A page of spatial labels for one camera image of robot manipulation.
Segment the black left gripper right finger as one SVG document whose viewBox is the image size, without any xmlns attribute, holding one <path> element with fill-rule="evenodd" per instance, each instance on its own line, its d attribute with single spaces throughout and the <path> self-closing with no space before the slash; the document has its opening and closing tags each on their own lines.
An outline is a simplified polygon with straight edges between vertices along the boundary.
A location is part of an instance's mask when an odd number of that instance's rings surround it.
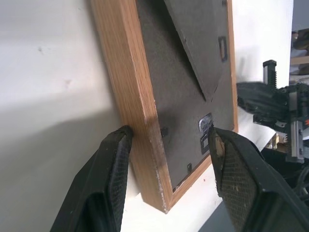
<svg viewBox="0 0 309 232">
<path fill-rule="evenodd" d="M 218 195 L 237 232 L 307 232 L 309 168 L 289 185 L 247 138 L 211 126 L 208 134 Z"/>
</svg>

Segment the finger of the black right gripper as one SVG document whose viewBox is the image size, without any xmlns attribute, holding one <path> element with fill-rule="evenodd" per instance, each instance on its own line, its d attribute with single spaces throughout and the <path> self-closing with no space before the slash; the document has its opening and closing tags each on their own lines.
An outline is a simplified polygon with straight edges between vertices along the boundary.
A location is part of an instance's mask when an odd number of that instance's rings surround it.
<svg viewBox="0 0 309 232">
<path fill-rule="evenodd" d="M 277 62 L 268 60 L 263 62 L 263 83 L 269 86 L 277 85 Z"/>
<path fill-rule="evenodd" d="M 288 93 L 262 82 L 237 83 L 238 106 L 249 114 L 286 121 Z"/>
</svg>

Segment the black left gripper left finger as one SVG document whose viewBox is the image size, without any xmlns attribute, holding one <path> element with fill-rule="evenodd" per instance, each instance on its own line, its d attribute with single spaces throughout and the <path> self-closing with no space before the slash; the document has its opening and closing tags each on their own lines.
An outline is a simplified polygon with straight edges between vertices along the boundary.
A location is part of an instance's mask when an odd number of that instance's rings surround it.
<svg viewBox="0 0 309 232">
<path fill-rule="evenodd" d="M 102 140 L 73 179 L 51 231 L 121 230 L 132 138 L 132 129 L 122 126 Z"/>
</svg>

